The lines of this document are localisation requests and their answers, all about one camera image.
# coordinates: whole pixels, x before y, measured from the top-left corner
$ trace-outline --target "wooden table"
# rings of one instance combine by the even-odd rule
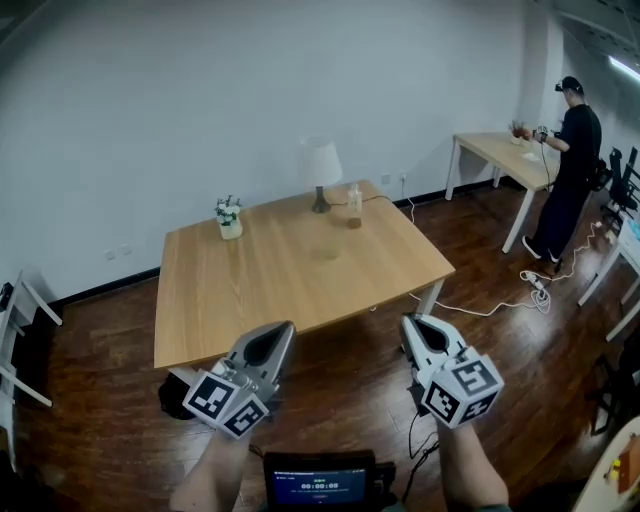
[[[527,216],[533,196],[538,190],[551,185],[556,180],[558,162],[555,159],[547,158],[547,170],[542,160],[532,162],[523,158],[526,153],[534,153],[538,158],[542,158],[540,146],[537,142],[530,142],[526,146],[516,146],[510,142],[511,135],[508,133],[459,133],[453,136],[453,153],[451,155],[451,166],[449,167],[449,178],[447,180],[446,199],[451,200],[453,188],[460,182],[460,148],[464,147],[475,153],[487,162],[493,164],[493,186],[497,187],[502,173],[507,174],[520,185],[527,189],[520,211],[511,227],[507,241],[502,247],[502,252],[509,252],[516,236],[522,227],[522,223]]]
[[[381,195],[371,183],[359,184],[359,229],[347,227],[346,206],[313,213],[310,193],[244,210],[235,240],[222,240],[215,220],[167,234],[155,367],[226,354],[271,322],[291,320],[304,333],[410,292],[423,292],[428,313],[454,268],[387,198],[367,200]],[[327,200],[346,203],[347,190],[329,189]]]
[[[637,504],[640,495],[634,496],[633,489],[638,485],[638,482],[635,482],[628,491],[618,494],[618,482],[605,478],[611,464],[625,449],[632,434],[640,435],[640,417],[632,419],[622,427],[613,441],[609,443],[595,469],[591,472],[587,485],[573,507],[573,512],[622,512],[631,510]]]

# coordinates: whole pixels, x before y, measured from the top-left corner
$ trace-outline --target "small plant on desk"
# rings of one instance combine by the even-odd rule
[[[226,199],[218,199],[216,204],[216,218],[220,224],[220,234],[225,240],[238,238],[242,235],[242,223],[240,222],[240,199],[227,196]]]
[[[520,146],[527,135],[527,130],[524,127],[524,123],[522,121],[516,121],[514,119],[509,125],[509,131],[511,132],[511,143],[515,144],[516,146]]]

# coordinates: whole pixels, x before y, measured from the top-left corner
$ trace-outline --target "baseboard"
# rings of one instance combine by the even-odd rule
[[[477,183],[469,183],[468,185],[461,185],[453,189],[453,195],[455,196],[458,194],[473,192],[474,190],[478,190],[479,188],[490,187],[491,185],[493,185],[493,180],[485,180],[479,181]],[[524,187],[522,185],[520,185],[517,181],[510,178],[509,176],[503,176],[500,179],[500,185],[516,188],[518,190],[524,190]],[[437,192],[430,192],[429,194],[413,196],[411,197],[411,201],[413,202],[413,204],[428,203],[429,201],[435,201],[436,199],[444,198],[446,193],[446,190],[438,190]],[[411,203],[409,203],[409,199],[398,199],[397,201],[394,201],[393,204],[396,205],[397,208],[405,208]]]
[[[493,180],[480,181],[478,183],[470,183],[468,185],[461,185],[453,189],[454,195],[463,194],[466,192],[472,192],[474,190],[478,190],[480,188],[489,187],[493,183]],[[515,180],[511,179],[508,176],[503,176],[500,180],[501,185],[506,185],[508,187],[515,187],[522,189],[523,187],[519,185]],[[446,190],[439,190],[437,192],[431,192],[429,194],[422,194],[419,196],[411,197],[411,201],[414,204],[422,204],[427,203],[429,201],[433,201],[435,199],[441,199],[445,196]],[[409,206],[409,199],[399,199],[398,201],[394,201],[393,204],[397,208],[404,208]],[[122,279],[118,279],[117,281],[112,281],[110,283],[106,283],[100,286],[96,286],[95,288],[91,288],[90,290],[86,290],[84,292],[76,293],[75,295],[71,295],[64,299],[57,300],[50,304],[51,308],[54,311],[60,311],[64,306],[68,306],[69,304],[73,304],[74,302],[80,302],[81,300],[91,299],[96,297],[97,295],[102,295],[103,293],[112,292],[119,288],[124,288],[125,286],[131,286],[132,284],[140,283],[142,281],[146,281],[147,279],[152,279],[154,277],[158,277],[160,275],[160,267],[152,268],[149,270],[145,270],[144,272],[140,272],[139,274],[134,274],[129,277],[124,277]]]
[[[142,281],[158,277],[159,275],[160,267],[152,268],[129,277],[123,277],[122,279],[96,286],[95,288],[85,290],[84,292],[76,293],[75,295],[70,295],[69,297],[65,297],[64,299],[52,302],[51,304],[49,304],[49,306],[54,311],[59,311],[57,308],[62,308],[64,306],[68,306],[69,304],[73,304],[74,302],[80,302],[81,300],[91,299],[93,297],[96,297],[97,295],[112,292],[119,288],[124,288],[125,286],[131,286],[132,284],[141,283]]]

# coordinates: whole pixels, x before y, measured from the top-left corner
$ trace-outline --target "screen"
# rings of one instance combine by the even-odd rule
[[[274,471],[273,489],[279,505],[340,505],[364,501],[364,469],[340,471]]]

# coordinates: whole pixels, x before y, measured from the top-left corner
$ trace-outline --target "white wall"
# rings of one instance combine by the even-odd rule
[[[629,160],[631,148],[640,150],[640,84],[622,79],[614,145],[622,152],[622,163]],[[640,168],[637,162],[635,169]]]
[[[537,127],[548,125],[548,120],[555,117],[558,97],[548,92],[562,72],[564,38],[551,7],[529,1],[525,19],[518,119]]]
[[[0,52],[0,232],[55,297],[158,266],[218,196],[304,190],[302,136],[332,133],[345,180],[391,173],[396,199],[401,173],[445,188],[451,135],[517,108],[520,1],[54,4]]]
[[[11,276],[11,272],[9,272],[9,265],[4,260],[4,256],[0,254],[0,288],[2,288],[2,285],[7,281],[13,281],[12,277],[15,276]]]

